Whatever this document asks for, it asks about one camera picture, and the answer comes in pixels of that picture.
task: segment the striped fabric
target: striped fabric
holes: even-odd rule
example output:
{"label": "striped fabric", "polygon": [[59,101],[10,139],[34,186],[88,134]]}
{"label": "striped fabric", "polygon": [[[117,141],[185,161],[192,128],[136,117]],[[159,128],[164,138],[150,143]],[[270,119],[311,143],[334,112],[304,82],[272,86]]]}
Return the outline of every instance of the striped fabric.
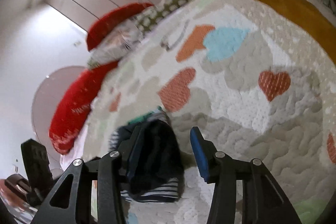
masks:
{"label": "striped fabric", "polygon": [[[179,198],[178,194],[178,179],[172,178],[166,184],[162,184],[160,187],[157,187],[147,193],[144,193],[136,201],[141,203],[166,203],[173,202]],[[130,197],[126,190],[120,192],[121,196],[129,201],[135,201]]]}
{"label": "striped fabric", "polygon": [[118,133],[118,129],[113,131],[111,136],[110,136],[110,139],[109,139],[109,148],[110,148],[110,151],[113,151],[113,150],[117,150],[117,147],[119,146],[118,144],[119,143],[119,133]]}

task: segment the red heart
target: red heart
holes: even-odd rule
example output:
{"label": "red heart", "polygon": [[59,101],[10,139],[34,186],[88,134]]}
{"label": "red heart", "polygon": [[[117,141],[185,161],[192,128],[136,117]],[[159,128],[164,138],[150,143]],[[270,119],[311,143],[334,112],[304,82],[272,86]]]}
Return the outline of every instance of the red heart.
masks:
{"label": "red heart", "polygon": [[195,78],[195,74],[194,68],[181,70],[158,92],[167,111],[178,111],[188,102],[190,98],[188,85]]}
{"label": "red heart", "polygon": [[205,49],[203,46],[203,39],[214,29],[215,27],[213,25],[196,25],[191,35],[187,38],[182,48],[177,53],[176,61],[180,63],[191,57],[196,50]]}
{"label": "red heart", "polygon": [[260,73],[258,84],[260,89],[271,102],[276,96],[283,94],[291,85],[291,78],[286,71],[276,75],[270,70]]}
{"label": "red heart", "polygon": [[336,147],[333,135],[329,133],[327,140],[327,151],[333,164],[336,164]]}

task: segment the bed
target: bed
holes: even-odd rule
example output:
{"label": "bed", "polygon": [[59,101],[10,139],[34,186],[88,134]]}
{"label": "bed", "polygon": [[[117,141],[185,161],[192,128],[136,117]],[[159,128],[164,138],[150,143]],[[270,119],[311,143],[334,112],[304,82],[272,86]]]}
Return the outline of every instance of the bed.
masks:
{"label": "bed", "polygon": [[128,223],[206,223],[213,185],[195,165],[192,126],[235,159],[260,158],[303,224],[313,223],[336,188],[335,93],[328,55],[270,7],[193,0],[108,73],[72,157],[105,155],[115,128],[161,106],[182,153],[184,192],[176,203],[130,203]]}

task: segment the metal screw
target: metal screw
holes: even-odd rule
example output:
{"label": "metal screw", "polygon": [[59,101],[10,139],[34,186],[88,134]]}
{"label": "metal screw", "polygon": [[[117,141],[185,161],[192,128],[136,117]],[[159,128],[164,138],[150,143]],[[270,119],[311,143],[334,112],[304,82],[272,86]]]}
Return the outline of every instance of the metal screw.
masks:
{"label": "metal screw", "polygon": [[116,157],[118,157],[119,156],[119,152],[118,151],[112,151],[111,153],[110,153],[110,157],[112,157],[112,158],[116,158]]}
{"label": "metal screw", "polygon": [[259,166],[259,165],[261,165],[263,162],[261,161],[261,160],[259,160],[259,159],[253,159],[253,164],[254,165],[257,165],[257,166]]}
{"label": "metal screw", "polygon": [[82,164],[82,160],[81,159],[76,159],[76,160],[74,160],[73,162],[72,162],[72,164],[74,165],[74,166],[78,166],[78,165],[81,165]]}
{"label": "metal screw", "polygon": [[225,157],[225,153],[222,152],[222,151],[217,151],[217,152],[215,153],[215,156],[216,156],[217,158],[224,158],[224,157]]}

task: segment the green fabric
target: green fabric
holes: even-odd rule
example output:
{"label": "green fabric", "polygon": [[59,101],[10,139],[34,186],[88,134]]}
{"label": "green fabric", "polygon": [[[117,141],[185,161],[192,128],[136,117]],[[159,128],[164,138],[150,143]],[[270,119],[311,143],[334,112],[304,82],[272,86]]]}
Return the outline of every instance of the green fabric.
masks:
{"label": "green fabric", "polygon": [[135,17],[135,25],[142,33],[153,30],[156,25],[173,11],[191,0],[162,0],[158,5],[148,7]]}
{"label": "green fabric", "polygon": [[[162,111],[162,107],[158,106],[158,107],[157,107],[157,110]],[[139,117],[136,117],[136,118],[134,118],[134,119],[128,121],[127,124],[132,124],[132,123],[136,123],[136,122],[144,122],[144,121],[146,121],[147,118],[148,118],[149,116],[151,116],[153,113],[154,113],[154,111],[147,112],[147,113],[144,114],[144,115],[141,115],[141,116],[139,116]]]}
{"label": "green fabric", "polygon": [[305,200],[293,205],[302,224],[314,224],[328,202],[323,200]]}

